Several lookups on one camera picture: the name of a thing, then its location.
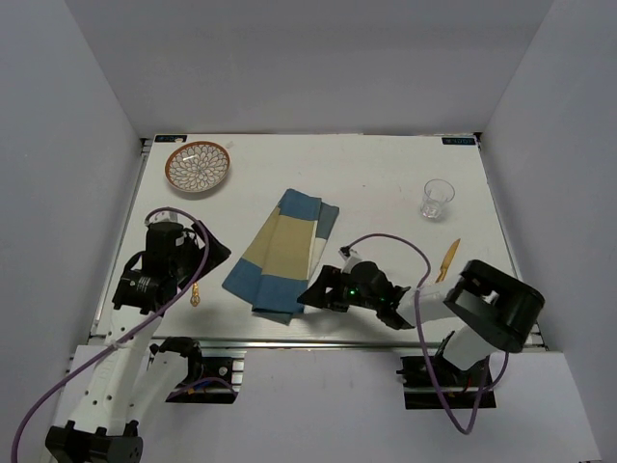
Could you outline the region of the blue beige white cloth napkin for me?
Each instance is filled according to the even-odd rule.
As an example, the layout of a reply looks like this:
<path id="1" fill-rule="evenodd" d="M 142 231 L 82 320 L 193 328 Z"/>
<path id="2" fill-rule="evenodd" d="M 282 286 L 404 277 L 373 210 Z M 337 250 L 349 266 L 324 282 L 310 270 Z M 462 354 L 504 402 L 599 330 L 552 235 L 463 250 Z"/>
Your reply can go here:
<path id="1" fill-rule="evenodd" d="M 335 226 L 339 207 L 287 189 L 223 282 L 252 312 L 281 324 L 304 311 L 308 289 Z"/>

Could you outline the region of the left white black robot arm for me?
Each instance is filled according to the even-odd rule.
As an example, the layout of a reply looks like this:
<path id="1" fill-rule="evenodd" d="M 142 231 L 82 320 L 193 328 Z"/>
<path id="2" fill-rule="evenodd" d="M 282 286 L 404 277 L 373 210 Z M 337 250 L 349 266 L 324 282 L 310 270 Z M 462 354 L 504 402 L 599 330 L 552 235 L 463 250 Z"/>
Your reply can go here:
<path id="1" fill-rule="evenodd" d="M 105 349 L 89 368 L 92 378 L 66 423 L 49 428 L 45 447 L 58 462 L 138 462 L 140 430 L 154 408 L 203 374 L 201 349 L 188 337 L 152 337 L 165 313 L 194 283 L 230 255 L 195 217 L 146 219 L 144 250 L 124 266 L 112 298 Z"/>

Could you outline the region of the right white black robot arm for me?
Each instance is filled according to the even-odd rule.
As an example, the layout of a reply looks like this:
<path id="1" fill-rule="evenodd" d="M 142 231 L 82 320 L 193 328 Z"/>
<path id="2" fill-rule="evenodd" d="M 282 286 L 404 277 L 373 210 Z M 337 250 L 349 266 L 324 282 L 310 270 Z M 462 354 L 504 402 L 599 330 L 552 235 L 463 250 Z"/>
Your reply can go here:
<path id="1" fill-rule="evenodd" d="M 455 279 L 412 288 L 394 285 L 375 262 L 352 258 L 341 269 L 323 266 L 297 302 L 339 313 L 351 306 L 372 310 L 394 330 L 419 330 L 425 322 L 460 319 L 463 327 L 446 337 L 435 361 L 437 376 L 455 385 L 493 353 L 520 353 L 546 299 L 539 290 L 478 259 L 468 261 Z"/>

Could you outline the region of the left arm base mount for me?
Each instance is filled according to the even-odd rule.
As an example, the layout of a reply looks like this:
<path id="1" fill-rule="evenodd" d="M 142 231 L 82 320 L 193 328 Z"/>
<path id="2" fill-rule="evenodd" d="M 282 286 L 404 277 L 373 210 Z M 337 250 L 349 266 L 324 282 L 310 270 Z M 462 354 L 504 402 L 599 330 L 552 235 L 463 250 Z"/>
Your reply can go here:
<path id="1" fill-rule="evenodd" d="M 148 365 L 159 353 L 178 354 L 187 375 L 167 397 L 168 403 L 233 404 L 239 385 L 234 383 L 232 357 L 204 356 L 201 345 L 188 337 L 169 337 L 149 346 Z"/>

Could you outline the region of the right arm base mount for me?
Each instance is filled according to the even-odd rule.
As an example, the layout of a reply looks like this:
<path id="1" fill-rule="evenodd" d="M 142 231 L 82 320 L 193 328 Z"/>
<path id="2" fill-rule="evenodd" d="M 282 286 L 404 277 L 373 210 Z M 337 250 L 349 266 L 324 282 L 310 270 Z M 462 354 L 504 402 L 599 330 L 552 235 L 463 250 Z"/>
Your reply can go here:
<path id="1" fill-rule="evenodd" d="M 439 410 L 442 405 L 432 385 L 424 358 L 421 355 L 401 357 L 401 368 L 396 371 L 403 384 L 407 410 Z M 452 410 L 473 408 L 484 365 L 480 361 L 467 371 L 448 367 L 445 361 L 430 358 L 445 401 Z"/>

